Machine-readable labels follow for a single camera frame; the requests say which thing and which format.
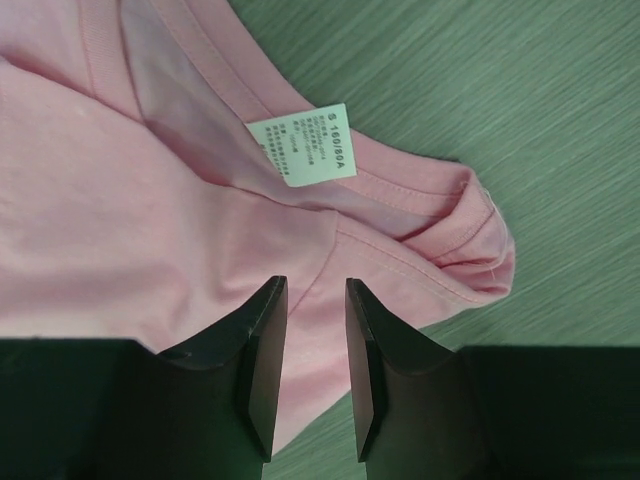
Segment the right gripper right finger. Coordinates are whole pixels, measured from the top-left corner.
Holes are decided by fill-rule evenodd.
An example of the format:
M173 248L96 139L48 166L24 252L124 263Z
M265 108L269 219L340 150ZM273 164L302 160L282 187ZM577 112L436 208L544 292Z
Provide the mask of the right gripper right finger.
M449 350L346 283L358 460L371 479L635 479L639 351Z

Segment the pink t shirt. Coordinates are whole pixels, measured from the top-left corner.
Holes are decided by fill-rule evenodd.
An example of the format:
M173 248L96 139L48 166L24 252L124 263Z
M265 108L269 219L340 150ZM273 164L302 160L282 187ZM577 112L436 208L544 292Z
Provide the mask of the pink t shirt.
M248 125L305 112L224 1L1 5L1 332L161 351L289 281L274 449L350 386L345 281L416 328L507 296L515 248L469 167L353 135L292 188Z

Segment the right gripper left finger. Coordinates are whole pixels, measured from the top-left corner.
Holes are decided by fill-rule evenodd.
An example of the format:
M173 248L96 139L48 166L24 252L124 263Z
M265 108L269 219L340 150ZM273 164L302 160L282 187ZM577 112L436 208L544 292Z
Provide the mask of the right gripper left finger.
M258 479L274 443L287 280L154 353L128 339L3 339L5 479Z

